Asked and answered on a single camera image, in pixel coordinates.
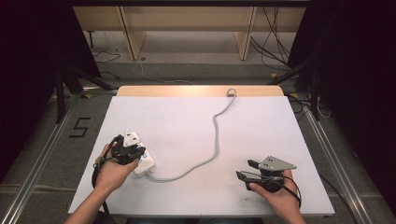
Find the table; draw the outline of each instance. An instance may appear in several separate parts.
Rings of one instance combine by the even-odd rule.
[[[156,161],[157,177],[178,175],[210,157],[212,116],[228,103],[223,96],[230,88],[236,89],[238,97],[218,117],[219,155],[174,182],[155,183],[131,174],[107,199],[110,213],[126,217],[274,216],[269,204],[247,191],[235,175],[235,171],[255,171],[248,167],[248,159],[260,161],[272,154],[297,165],[293,175],[304,199],[302,213],[332,215],[288,99],[278,86],[121,87],[106,113],[69,213],[91,192],[92,164],[103,145],[125,128],[133,128],[141,137]]]

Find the floor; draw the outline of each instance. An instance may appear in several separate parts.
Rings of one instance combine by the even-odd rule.
[[[250,46],[246,61],[240,61],[237,46],[232,33],[148,33],[138,61],[131,61],[125,48],[122,33],[93,32],[92,53],[98,62],[103,80],[111,85],[169,85],[180,84],[175,80],[194,84],[246,84],[264,85],[273,76],[281,76],[284,71],[276,68],[285,67],[275,60],[264,59]],[[266,34],[253,34],[262,43]],[[294,34],[280,34],[282,44],[289,49]],[[272,38],[266,46],[276,56],[281,57],[276,42]],[[293,91],[294,79],[280,86],[284,92]],[[26,149],[15,161],[7,177],[0,185],[0,217],[4,218],[7,209],[25,186],[26,179],[35,172],[37,181],[28,193],[26,200],[20,204],[21,211],[17,214],[17,223],[60,223],[67,219],[67,209],[73,200],[79,179],[91,155],[92,146],[99,133],[106,109],[115,95],[114,91],[102,91],[91,83],[81,80],[86,88],[84,97],[68,95],[67,108],[70,117],[64,120],[64,126],[55,125],[56,98],[49,99],[48,106],[30,137]],[[299,93],[300,99],[308,97]],[[370,177],[364,171],[359,158],[353,156],[353,149],[348,145],[342,130],[333,117],[325,118],[329,110],[323,109],[323,117],[319,122],[312,119],[309,112],[305,113],[300,104],[290,102],[298,112],[296,119],[302,130],[304,140],[318,172],[326,177],[343,196],[355,199],[362,204],[366,214],[358,220],[360,223],[396,223],[383,198],[375,188]],[[74,125],[80,118],[81,126],[89,127],[84,137],[73,138],[70,135],[81,134]],[[59,132],[54,137],[53,131]],[[318,136],[325,136],[327,141],[320,141]],[[331,162],[329,157],[334,154],[340,164]],[[42,170],[35,170],[39,163]],[[346,177],[348,183],[340,181],[340,175]],[[334,206],[335,214],[331,217],[306,217],[307,223],[353,223],[351,214],[340,200],[336,191],[323,182],[329,198]],[[125,217],[116,217],[117,223],[125,223]],[[264,223],[283,223],[277,217],[263,217]]]

